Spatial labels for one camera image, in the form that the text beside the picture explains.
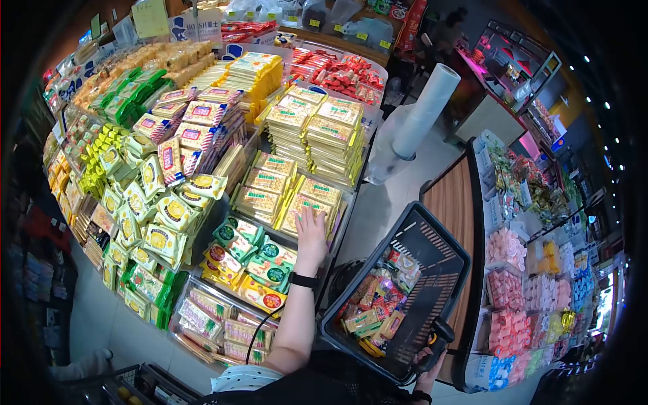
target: cable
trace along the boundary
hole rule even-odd
[[[254,334],[252,335],[252,340],[251,340],[250,343],[249,343],[249,347],[248,347],[248,355],[245,356],[245,364],[246,364],[246,365],[249,363],[249,354],[252,353],[252,346],[254,345],[254,339],[257,337],[257,333],[259,333],[259,329],[261,329],[261,327],[263,326],[263,324],[264,324],[264,323],[265,323],[265,322],[266,322],[266,321],[267,321],[271,316],[273,316],[274,314],[276,314],[277,312],[279,312],[279,311],[284,307],[284,305],[285,305],[285,304],[282,304],[279,308],[277,308],[277,309],[275,309],[274,311],[270,312],[270,313],[269,313],[265,318],[263,318],[263,320],[261,321],[261,323],[259,323],[259,326],[257,326],[257,330],[254,331]]]

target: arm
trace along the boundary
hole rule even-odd
[[[325,213],[313,218],[311,207],[303,208],[301,221],[295,214],[299,247],[293,271],[304,277],[315,277],[326,255]],[[304,367],[310,358],[315,338],[315,297],[308,287],[290,286],[286,306],[272,341],[272,351],[262,366],[282,374]]]

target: plastic bag roll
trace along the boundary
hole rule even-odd
[[[437,64],[434,67],[408,119],[402,123],[394,138],[394,152],[403,157],[410,157],[416,152],[460,80],[461,77],[446,65]]]

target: wooden counter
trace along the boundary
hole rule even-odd
[[[468,393],[465,368],[472,347],[481,306],[484,276],[484,217],[480,178],[472,140],[464,153],[439,177],[421,187],[419,201],[463,246],[472,267],[453,313],[448,318],[455,340],[448,345],[438,380]]]

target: wooden panel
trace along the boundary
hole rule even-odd
[[[455,167],[423,194],[422,203],[466,249],[472,259],[474,256],[475,229],[467,156],[461,158],[461,161]],[[448,325],[452,327],[455,335],[454,342],[448,345],[449,349],[459,347],[468,307],[471,277],[472,267],[454,311],[448,319]],[[449,361],[444,361],[444,365],[446,363],[448,366],[450,365]]]
[[[367,48],[363,45],[358,45],[357,43],[345,41],[342,38],[338,38],[336,36],[283,26],[279,27],[279,30],[283,32],[290,32],[291,34],[297,34],[297,38],[301,40],[318,42],[324,45],[328,45],[329,47],[334,47],[343,51],[355,53],[356,55],[371,59],[382,67],[385,67],[387,65],[387,61],[389,60],[389,55],[374,51],[371,48]]]

